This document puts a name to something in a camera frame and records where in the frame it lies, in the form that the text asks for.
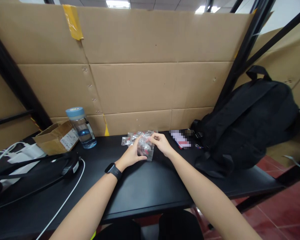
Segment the black bag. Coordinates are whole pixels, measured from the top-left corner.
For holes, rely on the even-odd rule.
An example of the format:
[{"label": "black bag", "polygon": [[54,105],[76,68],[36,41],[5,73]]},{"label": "black bag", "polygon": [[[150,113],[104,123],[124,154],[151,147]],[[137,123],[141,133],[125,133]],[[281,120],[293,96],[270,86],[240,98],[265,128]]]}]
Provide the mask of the black bag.
[{"label": "black bag", "polygon": [[[258,73],[264,77],[257,79]],[[290,87],[272,81],[261,66],[252,66],[246,74],[251,82],[191,126],[204,147],[195,167],[210,176],[222,178],[233,170],[249,169],[265,156],[267,147],[300,131],[300,110]]]}]

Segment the desk leg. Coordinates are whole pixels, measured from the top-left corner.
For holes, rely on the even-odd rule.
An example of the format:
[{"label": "desk leg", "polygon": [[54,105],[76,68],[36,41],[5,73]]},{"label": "desk leg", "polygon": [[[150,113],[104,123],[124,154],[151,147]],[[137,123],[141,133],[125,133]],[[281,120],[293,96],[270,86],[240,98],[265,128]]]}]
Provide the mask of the desk leg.
[{"label": "desk leg", "polygon": [[[282,188],[278,189],[273,192],[268,192],[268,193],[262,193],[258,194],[255,196],[251,196],[241,202],[240,204],[237,205],[237,209],[239,210],[240,213],[244,213],[248,211],[249,209],[257,206],[258,204],[262,203],[263,201],[267,200],[268,198],[271,198],[272,196],[276,195],[277,193],[285,190],[288,187],[291,187],[295,183],[300,181],[300,167],[294,166],[290,168],[288,171],[284,172],[281,174],[279,177],[276,178],[278,182],[282,184]],[[210,230],[213,229],[213,226],[211,224],[208,225],[208,228]]]}]

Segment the ceiling light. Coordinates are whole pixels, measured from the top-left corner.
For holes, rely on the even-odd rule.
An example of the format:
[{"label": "ceiling light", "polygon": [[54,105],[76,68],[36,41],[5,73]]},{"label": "ceiling light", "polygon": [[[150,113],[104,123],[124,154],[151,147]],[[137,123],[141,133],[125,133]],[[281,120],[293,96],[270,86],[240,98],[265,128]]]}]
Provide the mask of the ceiling light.
[{"label": "ceiling light", "polygon": [[211,12],[212,12],[212,13],[215,13],[215,12],[218,11],[219,9],[220,9],[220,7],[213,6],[213,7],[211,8]]},{"label": "ceiling light", "polygon": [[202,13],[204,13],[205,7],[206,7],[206,6],[200,6],[200,7],[196,10],[195,14],[202,14]]},{"label": "ceiling light", "polygon": [[[202,13],[204,13],[204,9],[205,9],[205,8],[206,8],[205,6],[200,6],[200,7],[196,10],[195,14],[202,14]],[[213,7],[211,8],[211,12],[212,12],[212,13],[215,13],[215,12],[218,11],[219,9],[220,9],[220,7],[213,6]]]},{"label": "ceiling light", "polygon": [[106,1],[108,8],[129,8],[130,9],[130,3],[126,1],[113,1],[108,0]]}]

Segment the blue bottle cap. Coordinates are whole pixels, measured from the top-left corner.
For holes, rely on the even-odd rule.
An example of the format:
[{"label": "blue bottle cap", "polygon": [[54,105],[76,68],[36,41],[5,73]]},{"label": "blue bottle cap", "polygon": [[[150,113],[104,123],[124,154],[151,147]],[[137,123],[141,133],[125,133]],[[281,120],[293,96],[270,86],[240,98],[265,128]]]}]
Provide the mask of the blue bottle cap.
[{"label": "blue bottle cap", "polygon": [[85,116],[83,107],[69,108],[66,110],[66,114],[70,120],[77,120]]}]

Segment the ceiling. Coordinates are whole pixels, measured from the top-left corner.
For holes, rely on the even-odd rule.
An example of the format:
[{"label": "ceiling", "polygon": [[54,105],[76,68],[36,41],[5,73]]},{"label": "ceiling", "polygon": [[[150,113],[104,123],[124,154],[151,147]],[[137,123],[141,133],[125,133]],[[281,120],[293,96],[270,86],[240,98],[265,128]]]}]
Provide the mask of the ceiling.
[{"label": "ceiling", "polygon": [[[196,11],[206,0],[128,0],[131,8],[147,10]],[[221,7],[217,13],[229,13],[236,0],[215,0],[213,6]],[[107,7],[105,0],[60,0],[61,4],[86,7]]]}]

